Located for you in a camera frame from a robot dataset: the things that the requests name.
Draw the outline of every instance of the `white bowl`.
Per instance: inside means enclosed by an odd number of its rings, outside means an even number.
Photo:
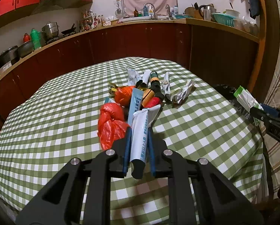
[[[238,18],[240,13],[236,10],[226,9],[226,14],[232,15],[232,16]]]

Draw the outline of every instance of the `red plastic bag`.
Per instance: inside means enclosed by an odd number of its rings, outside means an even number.
[[[124,121],[122,108],[116,103],[106,103],[100,108],[98,137],[102,149],[108,150],[113,142],[122,139],[129,125]]]
[[[114,100],[121,106],[129,106],[132,98],[132,91],[135,86],[126,86],[118,88],[115,92]]]

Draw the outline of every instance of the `frying pan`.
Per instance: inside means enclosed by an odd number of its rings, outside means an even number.
[[[71,29],[62,31],[61,33],[64,34],[64,35],[67,35],[67,34],[70,34],[70,33],[74,32],[75,29],[76,29],[76,27],[74,27],[74,25],[75,24],[72,25]]]

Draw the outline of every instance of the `green thermos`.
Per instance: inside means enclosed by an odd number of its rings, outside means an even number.
[[[35,28],[33,28],[31,31],[31,39],[34,44],[34,50],[41,48],[40,32],[38,32]]]

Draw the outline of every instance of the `silver bolt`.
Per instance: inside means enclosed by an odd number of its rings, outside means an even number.
[[[112,150],[112,149],[109,149],[109,150],[106,151],[106,154],[107,154],[108,156],[113,156],[113,155],[115,154],[115,151]]]
[[[71,163],[72,165],[77,165],[77,164],[80,163],[80,160],[79,160],[78,158],[72,158],[72,159],[70,160],[70,163]]]
[[[201,158],[201,159],[199,159],[199,163],[200,163],[201,165],[207,165],[208,162],[209,162],[209,161],[208,161],[206,158]]]
[[[167,149],[167,150],[163,151],[163,153],[165,156],[171,156],[173,152],[172,152],[172,150]]]

